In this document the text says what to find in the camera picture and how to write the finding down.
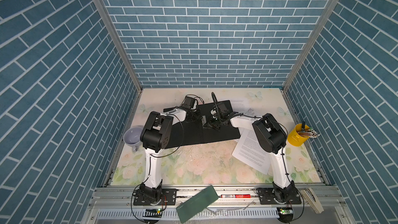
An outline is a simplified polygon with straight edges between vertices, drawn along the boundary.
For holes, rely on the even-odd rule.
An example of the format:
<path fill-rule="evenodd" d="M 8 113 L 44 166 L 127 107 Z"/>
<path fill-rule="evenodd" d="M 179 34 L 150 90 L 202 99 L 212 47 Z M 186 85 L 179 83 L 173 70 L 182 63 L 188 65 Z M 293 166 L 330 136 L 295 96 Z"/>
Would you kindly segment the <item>orange black file folder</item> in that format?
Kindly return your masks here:
<path fill-rule="evenodd" d="M 232 111 L 230 115 L 234 113 L 229 100 L 220 102 L 224 102 L 227 107 Z M 225 122 L 224 126 L 222 126 L 220 130 L 203 128 L 202 116 L 209 116 L 210 111 L 213 109 L 214 105 L 214 103 L 207 103 L 198 106 L 201 114 L 199 121 L 186 122 L 184 120 L 182 122 L 177 122 L 176 124 L 173 124 L 170 141 L 166 148 L 175 148 L 179 146 L 207 144 L 239 139 L 239 129 L 233 127 L 229 122 Z"/>

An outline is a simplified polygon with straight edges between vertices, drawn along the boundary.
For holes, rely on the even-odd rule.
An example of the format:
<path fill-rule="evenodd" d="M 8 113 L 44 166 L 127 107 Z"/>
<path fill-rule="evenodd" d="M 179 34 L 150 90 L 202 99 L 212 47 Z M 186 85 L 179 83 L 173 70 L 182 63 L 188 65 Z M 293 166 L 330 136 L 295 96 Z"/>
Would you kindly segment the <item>text printed paper sheet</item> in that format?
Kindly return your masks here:
<path fill-rule="evenodd" d="M 232 156 L 262 174 L 267 174 L 271 165 L 269 155 L 261 148 L 255 132 L 243 128 L 239 128 L 239 132 L 240 138 Z"/>

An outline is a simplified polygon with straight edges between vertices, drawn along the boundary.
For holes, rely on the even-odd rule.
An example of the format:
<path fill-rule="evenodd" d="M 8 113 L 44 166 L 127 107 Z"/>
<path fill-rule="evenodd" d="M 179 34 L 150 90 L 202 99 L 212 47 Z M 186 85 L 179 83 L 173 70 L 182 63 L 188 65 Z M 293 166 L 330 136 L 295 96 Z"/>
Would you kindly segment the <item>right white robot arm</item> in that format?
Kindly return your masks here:
<path fill-rule="evenodd" d="M 210 116 L 206 118 L 204 127 L 219 130 L 224 125 L 243 128 L 255 133 L 260 147 L 269 155 L 273 171 L 274 199 L 279 203 L 288 202 L 295 186 L 289 175 L 284 153 L 287 134 L 280 123 L 271 114 L 261 117 L 248 116 L 228 110 L 224 103 L 216 101 L 210 111 Z"/>

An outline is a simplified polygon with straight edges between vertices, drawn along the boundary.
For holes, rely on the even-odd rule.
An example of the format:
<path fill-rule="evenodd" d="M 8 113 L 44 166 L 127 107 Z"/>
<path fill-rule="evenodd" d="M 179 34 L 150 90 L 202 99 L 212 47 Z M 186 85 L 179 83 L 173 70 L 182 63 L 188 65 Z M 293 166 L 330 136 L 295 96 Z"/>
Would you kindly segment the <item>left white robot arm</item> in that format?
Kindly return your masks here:
<path fill-rule="evenodd" d="M 198 119 L 197 106 L 200 102 L 203 102 L 200 97 L 188 94 L 179 106 L 164 113 L 152 111 L 149 114 L 140 136 L 146 154 L 146 174 L 145 180 L 139 186 L 139 193 L 151 204 L 163 199 L 161 159 L 165 156 L 160 153 L 171 141 L 173 126 L 176 124 L 180 125 L 182 135 L 177 147 L 183 145 L 185 138 L 183 122 L 186 119 L 190 121 Z"/>

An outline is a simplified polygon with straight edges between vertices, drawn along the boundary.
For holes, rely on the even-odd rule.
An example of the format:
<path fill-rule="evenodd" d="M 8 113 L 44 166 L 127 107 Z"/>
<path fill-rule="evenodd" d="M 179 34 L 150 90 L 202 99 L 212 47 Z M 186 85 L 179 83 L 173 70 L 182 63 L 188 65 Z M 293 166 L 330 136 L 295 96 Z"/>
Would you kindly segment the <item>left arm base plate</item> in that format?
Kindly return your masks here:
<path fill-rule="evenodd" d="M 138 189 L 133 197 L 134 206 L 149 206 L 149 205 L 161 205 L 165 201 L 164 205 L 167 206 L 175 205 L 177 197 L 177 189 L 165 188 L 161 191 L 159 189 L 141 190 Z"/>

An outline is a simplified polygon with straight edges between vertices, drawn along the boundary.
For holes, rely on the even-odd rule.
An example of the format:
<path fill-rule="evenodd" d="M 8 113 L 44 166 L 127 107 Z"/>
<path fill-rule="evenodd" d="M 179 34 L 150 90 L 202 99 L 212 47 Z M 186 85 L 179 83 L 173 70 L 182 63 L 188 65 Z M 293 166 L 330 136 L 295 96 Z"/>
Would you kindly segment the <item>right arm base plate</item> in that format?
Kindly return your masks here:
<path fill-rule="evenodd" d="M 257 188 L 255 192 L 259 196 L 261 205 L 302 204 L 301 196 L 294 187 L 288 189 Z"/>

